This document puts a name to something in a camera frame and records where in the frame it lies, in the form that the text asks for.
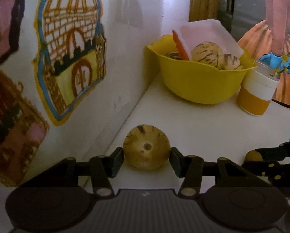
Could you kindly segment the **striped yellow pepino melon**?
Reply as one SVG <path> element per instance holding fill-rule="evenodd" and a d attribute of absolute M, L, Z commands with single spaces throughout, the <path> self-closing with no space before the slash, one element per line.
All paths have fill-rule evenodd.
<path fill-rule="evenodd" d="M 166 134 L 152 125 L 138 125 L 129 131 L 123 152 L 129 165 L 138 170 L 156 170 L 170 157 L 171 146 Z"/>

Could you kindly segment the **white and orange cup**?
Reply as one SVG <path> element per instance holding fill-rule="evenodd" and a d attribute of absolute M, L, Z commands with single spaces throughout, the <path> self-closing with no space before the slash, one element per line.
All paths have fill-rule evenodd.
<path fill-rule="evenodd" d="M 277 89 L 279 78 L 275 71 L 261 61 L 248 71 L 238 94 L 237 104 L 251 115 L 263 115 Z"/>

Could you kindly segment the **striped melon in bowl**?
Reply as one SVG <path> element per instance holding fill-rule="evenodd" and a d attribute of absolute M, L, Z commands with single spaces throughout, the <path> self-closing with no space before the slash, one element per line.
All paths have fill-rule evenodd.
<path fill-rule="evenodd" d="M 223 69 L 225 62 L 222 49 L 215 43 L 203 42 L 191 52 L 192 61 L 210 65 L 219 70 Z"/>
<path fill-rule="evenodd" d="M 242 68 L 239 58 L 231 54 L 224 55 L 224 61 L 221 65 L 222 70 L 241 70 Z"/>

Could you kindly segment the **yellow plastic bowl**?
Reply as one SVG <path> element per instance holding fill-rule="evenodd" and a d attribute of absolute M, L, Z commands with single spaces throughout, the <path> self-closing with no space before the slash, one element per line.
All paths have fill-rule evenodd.
<path fill-rule="evenodd" d="M 177 50 L 172 35 L 146 46 L 151 62 L 159 65 L 165 86 L 182 99 L 198 104 L 219 104 L 238 91 L 246 73 L 256 67 L 247 50 L 240 57 L 241 70 L 218 70 L 206 64 L 166 57 Z"/>

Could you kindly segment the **small brown longan left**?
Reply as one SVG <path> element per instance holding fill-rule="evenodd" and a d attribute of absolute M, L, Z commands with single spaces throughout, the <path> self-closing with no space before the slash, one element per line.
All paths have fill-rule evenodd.
<path fill-rule="evenodd" d="M 251 150 L 247 152 L 245 155 L 245 162 L 261 162 L 263 161 L 262 155 L 256 151 L 256 150 Z"/>

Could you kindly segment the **orange red item in bowl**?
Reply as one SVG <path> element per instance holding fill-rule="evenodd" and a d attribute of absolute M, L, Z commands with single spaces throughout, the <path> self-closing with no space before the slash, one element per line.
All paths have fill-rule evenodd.
<path fill-rule="evenodd" d="M 186 50 L 183 47 L 183 44 L 181 43 L 178 34 L 175 32 L 175 30 L 172 31 L 172 38 L 175 42 L 176 48 L 181 55 L 181 58 L 185 61 L 189 61 L 188 54 L 186 53 Z"/>

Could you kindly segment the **girl in orange dress poster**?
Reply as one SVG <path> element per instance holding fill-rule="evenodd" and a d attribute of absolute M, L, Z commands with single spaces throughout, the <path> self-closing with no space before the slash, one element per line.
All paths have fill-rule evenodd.
<path fill-rule="evenodd" d="M 250 56 L 281 72 L 274 100 L 290 106 L 290 0 L 265 0 L 266 18 L 238 41 Z"/>

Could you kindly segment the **houses drawing paper sheet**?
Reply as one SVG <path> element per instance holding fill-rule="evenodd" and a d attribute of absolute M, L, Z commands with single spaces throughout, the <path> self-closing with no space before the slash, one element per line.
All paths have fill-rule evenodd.
<path fill-rule="evenodd" d="M 106 151 L 158 72 L 164 0 L 0 0 L 0 187 Z"/>

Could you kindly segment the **pink white paper in bowl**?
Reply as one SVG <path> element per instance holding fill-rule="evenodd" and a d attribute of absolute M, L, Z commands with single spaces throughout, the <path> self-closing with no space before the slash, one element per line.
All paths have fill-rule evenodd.
<path fill-rule="evenodd" d="M 240 58 L 244 53 L 232 35 L 216 19 L 185 23 L 174 30 L 178 34 L 190 61 L 193 49 L 203 42 L 215 43 L 224 54 L 232 54 L 237 58 Z"/>

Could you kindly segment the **brown wooden door frame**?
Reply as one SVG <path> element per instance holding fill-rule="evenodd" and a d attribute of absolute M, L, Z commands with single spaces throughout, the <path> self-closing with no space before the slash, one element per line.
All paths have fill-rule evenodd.
<path fill-rule="evenodd" d="M 217 19 L 219 0 L 190 0 L 189 22 Z"/>

